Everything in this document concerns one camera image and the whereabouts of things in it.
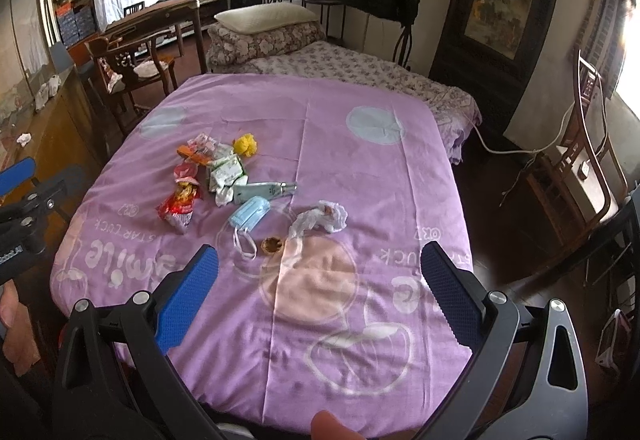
face mask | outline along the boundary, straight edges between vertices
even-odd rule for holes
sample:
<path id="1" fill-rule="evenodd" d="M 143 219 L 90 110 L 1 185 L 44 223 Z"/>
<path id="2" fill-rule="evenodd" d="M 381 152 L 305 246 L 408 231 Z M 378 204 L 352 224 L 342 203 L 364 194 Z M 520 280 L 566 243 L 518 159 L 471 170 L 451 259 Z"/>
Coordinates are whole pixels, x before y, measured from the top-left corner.
<path id="1" fill-rule="evenodd" d="M 269 212 L 270 208 L 271 206 L 267 200 L 260 196 L 254 196 L 229 216 L 228 222 L 234 228 L 234 248 L 239 251 L 245 259 L 255 259 L 258 249 L 249 232 L 251 232 L 262 217 Z M 250 251 L 244 251 L 242 249 L 242 244 L 240 243 L 241 235 L 249 244 Z"/>

small cookie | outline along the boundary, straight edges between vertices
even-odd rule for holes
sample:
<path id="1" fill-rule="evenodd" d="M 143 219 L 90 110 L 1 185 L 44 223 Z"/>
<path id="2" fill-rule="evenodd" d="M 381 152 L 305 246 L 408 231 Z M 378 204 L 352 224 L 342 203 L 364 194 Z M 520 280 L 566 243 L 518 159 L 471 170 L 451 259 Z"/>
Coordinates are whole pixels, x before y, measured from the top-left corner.
<path id="1" fill-rule="evenodd" d="M 265 254 L 273 255 L 282 250 L 284 243 L 279 237 L 268 237 L 260 243 L 260 248 Z"/>

blue gripper pad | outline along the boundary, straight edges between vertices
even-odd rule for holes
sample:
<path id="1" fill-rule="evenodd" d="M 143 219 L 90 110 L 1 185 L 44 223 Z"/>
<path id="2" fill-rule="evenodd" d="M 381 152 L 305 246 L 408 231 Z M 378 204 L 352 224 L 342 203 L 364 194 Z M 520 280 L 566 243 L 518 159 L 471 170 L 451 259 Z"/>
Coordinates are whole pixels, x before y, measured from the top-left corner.
<path id="1" fill-rule="evenodd" d="M 166 355 L 169 348 L 182 342 L 202 302 L 215 283 L 218 277 L 216 249 L 203 245 L 180 274 L 183 274 L 180 284 L 158 312 L 156 342 L 163 355 Z"/>
<path id="2" fill-rule="evenodd" d="M 437 242 L 422 249 L 420 269 L 458 343 L 476 351 L 482 344 L 482 315 Z"/>
<path id="3" fill-rule="evenodd" d="M 10 193 L 23 181 L 29 180 L 36 173 L 36 162 L 33 158 L 25 158 L 0 173 L 0 196 Z"/>

metal screw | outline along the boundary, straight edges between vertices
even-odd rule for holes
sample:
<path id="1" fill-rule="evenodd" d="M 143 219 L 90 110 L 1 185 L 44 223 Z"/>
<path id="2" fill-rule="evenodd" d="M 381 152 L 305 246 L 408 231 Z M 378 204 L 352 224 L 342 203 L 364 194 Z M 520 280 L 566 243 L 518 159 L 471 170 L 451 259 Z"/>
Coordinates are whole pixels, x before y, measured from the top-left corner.
<path id="1" fill-rule="evenodd" d="M 564 310 L 566 310 L 565 304 L 560 299 L 551 299 L 549 306 L 556 312 L 564 312 Z"/>
<path id="2" fill-rule="evenodd" d="M 133 295 L 133 302 L 136 305 L 143 305 L 147 301 L 149 301 L 149 292 L 140 291 Z"/>
<path id="3" fill-rule="evenodd" d="M 498 291 L 489 292 L 489 299 L 497 305 L 504 305 L 507 302 L 507 296 Z"/>
<path id="4" fill-rule="evenodd" d="M 76 312 L 84 312 L 87 308 L 89 308 L 89 301 L 87 301 L 86 299 L 80 299 L 77 303 L 76 303 Z"/>

framed painting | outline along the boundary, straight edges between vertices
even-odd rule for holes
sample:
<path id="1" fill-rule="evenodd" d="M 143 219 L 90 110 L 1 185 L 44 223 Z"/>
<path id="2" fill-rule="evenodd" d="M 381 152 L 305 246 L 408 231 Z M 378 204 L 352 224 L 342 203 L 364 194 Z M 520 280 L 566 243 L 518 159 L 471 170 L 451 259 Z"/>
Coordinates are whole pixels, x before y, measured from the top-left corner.
<path id="1" fill-rule="evenodd" d="M 451 0 L 431 67 L 468 91 L 486 126 L 503 133 L 529 83 L 556 0 Z"/>

